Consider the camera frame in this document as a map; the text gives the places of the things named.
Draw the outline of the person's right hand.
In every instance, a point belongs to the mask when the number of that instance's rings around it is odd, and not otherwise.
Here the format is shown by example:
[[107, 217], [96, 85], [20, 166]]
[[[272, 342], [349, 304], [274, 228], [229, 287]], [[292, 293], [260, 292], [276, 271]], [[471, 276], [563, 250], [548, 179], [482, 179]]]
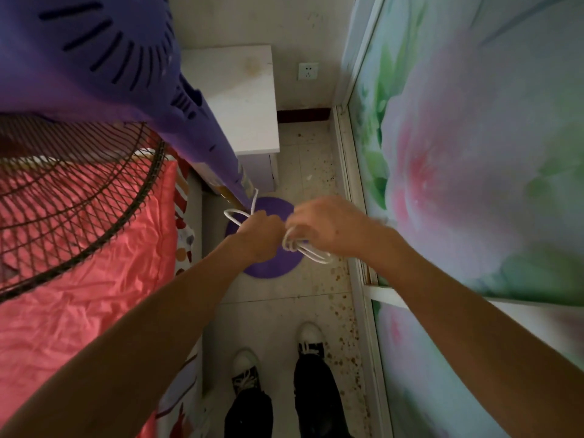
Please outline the person's right hand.
[[365, 261], [388, 229], [340, 196], [315, 198], [294, 210], [319, 210], [319, 245], [311, 245], [336, 256]]

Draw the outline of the person's left hand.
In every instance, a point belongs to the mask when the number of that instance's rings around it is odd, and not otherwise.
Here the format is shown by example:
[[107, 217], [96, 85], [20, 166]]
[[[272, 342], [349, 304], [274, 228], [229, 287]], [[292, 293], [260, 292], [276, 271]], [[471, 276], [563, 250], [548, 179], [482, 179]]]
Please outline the person's left hand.
[[265, 261], [265, 220], [268, 214], [264, 210], [251, 214], [232, 235], [234, 252], [245, 266]]

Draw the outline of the person's right forearm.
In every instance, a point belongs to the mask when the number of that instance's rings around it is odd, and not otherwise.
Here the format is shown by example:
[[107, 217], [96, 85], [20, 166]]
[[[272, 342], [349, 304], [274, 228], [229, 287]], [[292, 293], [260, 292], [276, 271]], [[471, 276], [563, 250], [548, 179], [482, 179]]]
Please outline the person's right forearm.
[[416, 253], [366, 224], [356, 254], [399, 294], [460, 380], [513, 438], [584, 438], [584, 372]]

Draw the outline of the person's left forearm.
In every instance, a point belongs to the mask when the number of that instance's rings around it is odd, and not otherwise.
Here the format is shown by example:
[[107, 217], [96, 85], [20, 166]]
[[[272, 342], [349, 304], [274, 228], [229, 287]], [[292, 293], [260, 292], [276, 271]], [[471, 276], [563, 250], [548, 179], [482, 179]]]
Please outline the person's left forearm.
[[136, 438], [253, 256], [240, 234], [150, 295], [63, 366], [0, 438]]

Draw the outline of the black and white right sneaker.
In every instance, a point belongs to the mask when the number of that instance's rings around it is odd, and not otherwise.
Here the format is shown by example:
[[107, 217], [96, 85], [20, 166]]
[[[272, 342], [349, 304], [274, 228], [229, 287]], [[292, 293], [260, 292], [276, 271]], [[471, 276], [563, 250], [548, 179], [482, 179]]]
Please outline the black and white right sneaker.
[[325, 359], [325, 340], [321, 329], [312, 322], [301, 324], [297, 332], [297, 352], [299, 357], [315, 355]]

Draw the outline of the black and white sneaker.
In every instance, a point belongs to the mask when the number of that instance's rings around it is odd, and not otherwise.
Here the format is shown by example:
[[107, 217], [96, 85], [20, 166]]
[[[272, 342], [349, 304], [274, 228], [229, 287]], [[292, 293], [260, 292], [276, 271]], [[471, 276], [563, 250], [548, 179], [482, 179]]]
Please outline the black and white sneaker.
[[297, 352], [299, 357], [315, 355], [325, 359], [325, 340], [321, 329], [312, 322], [301, 324], [297, 332]]
[[259, 359], [250, 348], [242, 348], [236, 353], [231, 367], [231, 385], [235, 397], [248, 390], [263, 392], [259, 367]]

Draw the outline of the dark red skirting board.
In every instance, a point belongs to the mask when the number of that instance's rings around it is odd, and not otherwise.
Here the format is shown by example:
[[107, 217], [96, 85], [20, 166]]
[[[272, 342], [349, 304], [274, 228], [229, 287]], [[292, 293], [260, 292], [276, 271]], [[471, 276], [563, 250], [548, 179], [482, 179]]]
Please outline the dark red skirting board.
[[278, 110], [276, 114], [278, 124], [313, 123], [328, 121], [331, 108], [286, 109]]

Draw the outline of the black and white left sneaker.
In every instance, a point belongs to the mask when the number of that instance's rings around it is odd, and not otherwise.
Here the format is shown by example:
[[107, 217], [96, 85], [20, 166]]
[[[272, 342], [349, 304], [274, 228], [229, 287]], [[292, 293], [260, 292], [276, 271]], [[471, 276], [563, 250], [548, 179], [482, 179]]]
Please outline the black and white left sneaker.
[[242, 348], [236, 353], [231, 367], [231, 385], [235, 397], [248, 390], [263, 392], [259, 367], [259, 359], [250, 348]]

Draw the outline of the white bedside cabinet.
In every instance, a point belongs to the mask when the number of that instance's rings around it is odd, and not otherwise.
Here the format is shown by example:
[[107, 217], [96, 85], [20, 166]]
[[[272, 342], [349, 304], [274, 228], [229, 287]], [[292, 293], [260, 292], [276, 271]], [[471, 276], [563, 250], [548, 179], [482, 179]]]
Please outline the white bedside cabinet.
[[253, 185], [274, 192], [280, 138], [272, 47], [183, 50], [181, 70], [201, 90]]

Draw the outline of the black trousers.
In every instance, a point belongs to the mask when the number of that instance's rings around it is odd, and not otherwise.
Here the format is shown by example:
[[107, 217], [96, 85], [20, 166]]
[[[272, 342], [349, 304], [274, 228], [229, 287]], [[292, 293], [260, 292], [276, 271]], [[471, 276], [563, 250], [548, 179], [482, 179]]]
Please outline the black trousers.
[[[315, 355], [299, 357], [294, 369], [294, 402], [301, 438], [353, 438], [335, 379]], [[244, 391], [224, 420], [224, 438], [272, 438], [272, 399], [266, 392]]]

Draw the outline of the floral print sliding door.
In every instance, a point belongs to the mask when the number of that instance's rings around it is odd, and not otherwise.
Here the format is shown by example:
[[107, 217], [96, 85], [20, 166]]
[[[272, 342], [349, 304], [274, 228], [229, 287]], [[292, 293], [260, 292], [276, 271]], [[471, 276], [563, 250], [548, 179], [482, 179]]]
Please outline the floral print sliding door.
[[369, 216], [485, 296], [584, 306], [584, 0], [384, 0], [348, 110]]
[[[509, 438], [389, 288], [369, 287], [395, 438]], [[584, 307], [489, 301], [584, 370]]]

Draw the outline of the white door track frame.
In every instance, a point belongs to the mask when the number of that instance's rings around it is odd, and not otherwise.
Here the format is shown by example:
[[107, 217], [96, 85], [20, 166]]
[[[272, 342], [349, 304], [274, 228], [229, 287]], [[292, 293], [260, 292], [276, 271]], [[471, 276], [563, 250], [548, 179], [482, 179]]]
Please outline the white door track frame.
[[[348, 109], [333, 106], [330, 120], [339, 193], [360, 211], [365, 212], [366, 205]], [[371, 433], [373, 438], [395, 438], [378, 345], [374, 305], [369, 293], [369, 287], [377, 282], [371, 279], [369, 268], [363, 262], [353, 258], [347, 262], [359, 331], [358, 343], [363, 364], [366, 400], [371, 415]]]

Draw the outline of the purple pedestal fan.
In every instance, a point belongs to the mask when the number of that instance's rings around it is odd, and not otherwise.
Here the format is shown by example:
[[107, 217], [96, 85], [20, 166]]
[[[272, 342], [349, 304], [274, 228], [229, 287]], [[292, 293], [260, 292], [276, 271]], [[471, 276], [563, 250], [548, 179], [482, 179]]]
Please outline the purple pedestal fan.
[[0, 0], [0, 304], [84, 262], [147, 200], [167, 149], [239, 210], [257, 198], [180, 70], [169, 0]]

